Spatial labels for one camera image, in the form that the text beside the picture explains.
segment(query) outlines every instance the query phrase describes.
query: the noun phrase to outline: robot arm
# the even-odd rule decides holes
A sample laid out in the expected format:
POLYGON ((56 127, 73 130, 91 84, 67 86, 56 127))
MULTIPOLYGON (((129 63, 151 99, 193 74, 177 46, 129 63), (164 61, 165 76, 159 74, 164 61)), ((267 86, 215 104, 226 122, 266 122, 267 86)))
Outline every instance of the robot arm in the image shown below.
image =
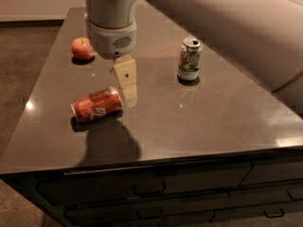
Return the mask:
MULTIPOLYGON (((94 18, 92 10, 99 8, 102 11, 104 6, 94 0, 88 1, 91 4, 88 20, 95 25, 97 17, 106 18, 107 15, 94 18)), ((108 3, 114 7, 118 3, 124 8, 123 13, 131 14, 129 24, 120 28, 133 26, 134 32, 123 34, 124 40, 129 37, 133 43, 124 52, 117 51, 123 54, 134 46, 135 20, 132 17, 133 0, 127 0, 127 6, 121 1, 126 0, 108 0, 108 3)), ((300 89, 303 89, 301 0, 147 1, 274 93, 297 114, 303 114, 303 98, 300 96, 300 89)), ((113 26, 107 28, 117 31, 113 26)), ((96 36, 93 30, 92 40, 96 36)))

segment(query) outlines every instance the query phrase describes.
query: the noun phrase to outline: silver can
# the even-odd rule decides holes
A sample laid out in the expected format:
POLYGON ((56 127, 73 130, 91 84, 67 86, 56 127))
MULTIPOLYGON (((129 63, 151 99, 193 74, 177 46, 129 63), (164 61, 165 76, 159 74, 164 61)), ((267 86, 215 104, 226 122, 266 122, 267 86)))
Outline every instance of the silver can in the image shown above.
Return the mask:
POLYGON ((186 37, 181 46, 181 55, 178 66, 178 78, 195 80, 199 74, 202 43, 195 37, 186 37))

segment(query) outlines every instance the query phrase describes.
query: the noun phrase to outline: gray tabletop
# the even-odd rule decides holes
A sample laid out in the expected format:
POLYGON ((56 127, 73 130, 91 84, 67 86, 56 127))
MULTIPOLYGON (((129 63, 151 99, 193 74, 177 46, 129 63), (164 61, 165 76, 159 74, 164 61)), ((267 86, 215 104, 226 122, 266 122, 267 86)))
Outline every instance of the gray tabletop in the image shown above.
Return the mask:
POLYGON ((0 163, 0 173, 168 163, 207 155, 303 146, 303 120, 204 46, 200 82, 176 77, 182 40, 170 19, 138 6, 137 103, 87 125, 70 103, 116 85, 113 62, 73 63, 84 9, 70 9, 0 163))

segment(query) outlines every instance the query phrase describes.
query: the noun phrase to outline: table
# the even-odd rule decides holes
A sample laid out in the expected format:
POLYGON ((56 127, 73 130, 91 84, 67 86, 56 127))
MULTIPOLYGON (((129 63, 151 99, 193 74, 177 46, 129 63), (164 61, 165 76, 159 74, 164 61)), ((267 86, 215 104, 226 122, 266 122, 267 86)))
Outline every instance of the table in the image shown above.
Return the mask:
MULTIPOLYGON (((88 64, 73 60, 72 41, 86 36, 84 13, 82 8, 70 9, 62 25, 0 161, 4 181, 66 226, 141 226, 142 221, 171 226, 223 220, 239 218, 230 214, 232 210, 243 214, 239 207, 256 208, 277 200, 292 206, 285 203, 283 213, 301 210, 301 203, 296 208, 292 204, 301 198, 303 120, 206 45, 199 83, 180 83, 176 77, 180 47, 189 34, 149 6, 136 11, 137 45, 132 52, 136 104, 78 124, 70 107, 75 98, 117 86, 112 61, 99 56, 88 64), (283 190, 281 181, 286 181, 283 190), (244 188, 252 189, 255 197, 241 199, 244 188), (269 189, 282 196, 264 201, 264 196, 271 196, 269 189), (91 196, 80 196, 85 191, 91 196), (165 210, 173 201, 196 202, 206 193, 212 200, 237 197, 228 199, 234 202, 225 206, 228 214, 221 213, 217 203, 202 208, 200 201, 189 212, 183 207, 165 210), (162 207, 154 210, 155 205, 147 202, 162 207), (127 204, 135 214, 126 211, 116 220, 127 204), (136 204, 140 209, 147 204, 143 209, 149 211, 140 212, 136 204), (108 219, 96 218, 105 205, 113 209, 114 220, 109 212, 108 219), (197 211, 204 214, 192 216, 197 211)), ((259 215, 264 209, 253 212, 259 215)), ((269 213, 276 216, 276 211, 269 213)))

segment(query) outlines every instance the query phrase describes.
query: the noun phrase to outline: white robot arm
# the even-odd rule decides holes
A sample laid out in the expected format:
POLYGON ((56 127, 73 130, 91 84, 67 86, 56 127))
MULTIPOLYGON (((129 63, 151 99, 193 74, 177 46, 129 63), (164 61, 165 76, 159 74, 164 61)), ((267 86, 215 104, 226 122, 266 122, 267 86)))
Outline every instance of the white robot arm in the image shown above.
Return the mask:
MULTIPOLYGON (((303 115, 301 0, 147 1, 303 115)), ((135 45, 134 0, 87 2, 95 49, 128 53, 135 45)))

